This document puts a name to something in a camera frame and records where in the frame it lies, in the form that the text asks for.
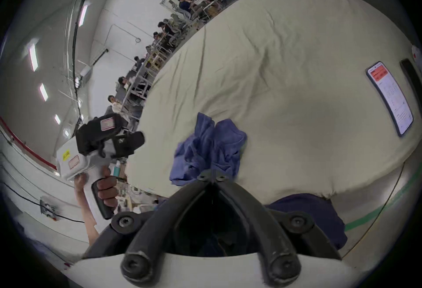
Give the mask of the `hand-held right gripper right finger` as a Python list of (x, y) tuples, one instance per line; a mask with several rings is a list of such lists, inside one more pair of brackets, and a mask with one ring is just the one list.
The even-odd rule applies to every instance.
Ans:
[(320, 259), (341, 260), (330, 239), (309, 214), (267, 209), (219, 171), (211, 171), (211, 183), (247, 223), (268, 285), (290, 285), (298, 279), (302, 270), (298, 251)]

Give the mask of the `person's left hand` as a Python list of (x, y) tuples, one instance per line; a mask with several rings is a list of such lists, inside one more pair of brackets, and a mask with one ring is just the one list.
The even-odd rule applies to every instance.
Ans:
[(110, 207), (113, 210), (117, 207), (118, 203), (116, 198), (118, 195), (116, 185), (117, 179), (111, 174), (108, 166), (102, 166), (101, 178), (97, 182), (98, 198), (103, 201), (107, 207)]

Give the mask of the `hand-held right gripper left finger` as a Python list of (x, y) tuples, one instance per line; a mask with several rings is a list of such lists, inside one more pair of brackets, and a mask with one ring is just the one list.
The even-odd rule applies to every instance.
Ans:
[(214, 171), (203, 171), (155, 211), (117, 214), (82, 259), (123, 255), (123, 278), (151, 287), (165, 253), (214, 257)]

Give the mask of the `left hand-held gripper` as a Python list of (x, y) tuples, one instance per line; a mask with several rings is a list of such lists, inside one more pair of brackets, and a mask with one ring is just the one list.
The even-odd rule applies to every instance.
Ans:
[(76, 136), (58, 151), (59, 169), (64, 180), (75, 180), (77, 175), (86, 175), (82, 186), (88, 207), (95, 220), (110, 220), (114, 213), (98, 198), (97, 182), (101, 178), (101, 167), (112, 161), (127, 159), (145, 143), (141, 131), (118, 133), (124, 120), (118, 113), (95, 117), (83, 124)]

